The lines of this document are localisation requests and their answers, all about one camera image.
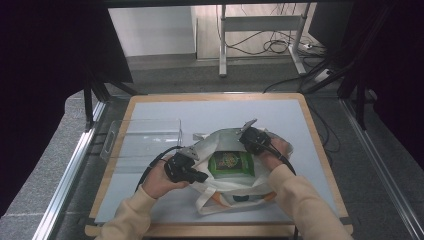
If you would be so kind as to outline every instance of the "metal rail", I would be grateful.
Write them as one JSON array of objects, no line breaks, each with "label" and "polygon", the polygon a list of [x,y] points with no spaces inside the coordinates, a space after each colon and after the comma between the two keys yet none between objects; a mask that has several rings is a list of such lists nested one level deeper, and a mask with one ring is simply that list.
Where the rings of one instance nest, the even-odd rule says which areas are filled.
[{"label": "metal rail", "polygon": [[340,100],[343,110],[349,118],[350,123],[352,124],[362,146],[365,149],[371,163],[374,166],[374,169],[377,172],[381,182],[383,183],[384,188],[389,194],[393,204],[395,205],[400,217],[402,218],[406,228],[411,234],[412,239],[420,240],[424,239],[423,228],[412,209],[409,201],[406,199],[405,195],[402,193],[396,181],[392,177],[387,168],[384,160],[381,158],[376,147],[374,146],[371,138],[368,136],[367,131],[362,130],[361,126],[358,124],[355,118],[355,110],[352,108],[348,100]]},{"label": "metal rail", "polygon": [[68,166],[66,167],[62,179],[60,180],[59,185],[50,201],[50,204],[47,207],[47,210],[44,213],[40,224],[38,225],[37,231],[32,237],[33,240],[44,240],[49,238],[56,223],[56,220],[59,216],[59,213],[62,209],[62,206],[69,193],[69,190],[74,182],[75,176],[77,175],[81,163],[84,159],[84,156],[87,152],[88,146],[91,140],[93,139],[94,132],[99,124],[98,121],[103,113],[105,106],[105,103],[97,103],[93,112],[93,120],[95,124],[88,132],[84,132],[82,134],[78,145],[74,153],[72,154],[71,160],[69,161]]}]

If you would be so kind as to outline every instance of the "white wall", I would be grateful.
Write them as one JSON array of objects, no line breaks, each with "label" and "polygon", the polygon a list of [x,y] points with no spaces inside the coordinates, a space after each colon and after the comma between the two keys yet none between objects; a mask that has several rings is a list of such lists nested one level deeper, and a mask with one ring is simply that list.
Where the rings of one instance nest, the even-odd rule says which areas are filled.
[{"label": "white wall", "polygon": [[126,57],[196,51],[189,6],[116,8],[109,14]]}]

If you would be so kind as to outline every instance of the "hand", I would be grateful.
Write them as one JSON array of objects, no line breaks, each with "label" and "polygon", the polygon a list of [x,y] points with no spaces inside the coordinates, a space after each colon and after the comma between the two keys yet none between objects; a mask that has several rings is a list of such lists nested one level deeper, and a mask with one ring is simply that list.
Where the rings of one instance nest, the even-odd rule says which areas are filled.
[{"label": "hand", "polygon": [[189,182],[185,181],[178,183],[171,182],[165,173],[164,165],[165,162],[160,160],[142,184],[144,191],[155,199],[162,197],[171,190],[185,188],[189,185]]},{"label": "hand", "polygon": [[[284,157],[288,158],[289,152],[289,143],[284,141],[281,138],[272,138],[271,144],[281,153]],[[264,151],[259,155],[259,159],[261,159],[262,163],[269,171],[274,170],[274,168],[283,164],[281,160],[279,160],[274,154]]]}]

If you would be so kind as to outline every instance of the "green package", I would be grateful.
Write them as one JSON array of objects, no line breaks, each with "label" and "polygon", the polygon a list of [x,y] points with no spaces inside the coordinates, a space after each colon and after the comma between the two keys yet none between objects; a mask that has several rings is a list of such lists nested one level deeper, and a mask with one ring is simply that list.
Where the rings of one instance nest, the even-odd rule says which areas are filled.
[{"label": "green package", "polygon": [[209,159],[208,169],[214,177],[255,176],[252,155],[247,152],[215,152]]}]

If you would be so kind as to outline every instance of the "beige sleeve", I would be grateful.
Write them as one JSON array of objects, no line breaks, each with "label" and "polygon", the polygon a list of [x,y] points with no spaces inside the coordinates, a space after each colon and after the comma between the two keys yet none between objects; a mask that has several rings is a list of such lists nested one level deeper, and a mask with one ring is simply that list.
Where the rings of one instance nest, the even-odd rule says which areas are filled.
[{"label": "beige sleeve", "polygon": [[156,203],[139,187],[137,192],[121,202],[115,217],[105,223],[101,229],[100,239],[141,239],[150,226],[150,210]]},{"label": "beige sleeve", "polygon": [[292,217],[305,240],[352,239],[306,178],[295,176],[283,164],[271,172],[269,185],[277,193],[277,204]]}]

